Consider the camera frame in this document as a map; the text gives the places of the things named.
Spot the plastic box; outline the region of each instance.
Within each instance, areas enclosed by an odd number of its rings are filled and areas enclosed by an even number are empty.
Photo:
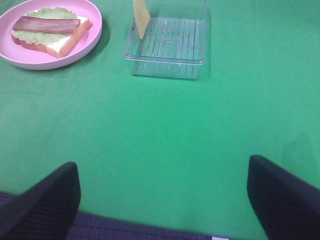
[[[146,0],[143,39],[133,20],[124,51],[133,75],[197,79],[206,53],[207,0]]]

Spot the green tablecloth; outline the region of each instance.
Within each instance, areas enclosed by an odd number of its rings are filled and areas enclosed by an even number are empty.
[[[1,0],[0,14],[20,2]],[[81,60],[32,71],[0,59],[0,189],[19,194],[75,161],[83,211],[267,239],[250,155],[320,187],[320,2],[208,0],[198,80],[132,76],[131,1],[93,2],[103,32]]]

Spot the pink plate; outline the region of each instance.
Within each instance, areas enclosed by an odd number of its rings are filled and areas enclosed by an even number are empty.
[[[26,49],[15,44],[11,30],[20,16],[42,8],[63,7],[76,16],[89,18],[92,26],[82,36],[69,54],[55,58],[45,52]],[[56,69],[81,59],[98,43],[102,32],[102,16],[99,9],[88,0],[29,0],[25,1],[0,16],[0,56],[9,63],[24,69]]]

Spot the bacon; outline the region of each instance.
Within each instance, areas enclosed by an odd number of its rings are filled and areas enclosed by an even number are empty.
[[[22,16],[15,22],[12,30],[34,33],[67,34],[75,32],[79,26],[79,19],[46,19],[33,16]]]

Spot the cheese slice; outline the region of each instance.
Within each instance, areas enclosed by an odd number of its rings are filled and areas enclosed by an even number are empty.
[[[150,14],[147,10],[145,0],[133,0],[133,9],[138,34],[140,39],[143,39],[150,21]]]

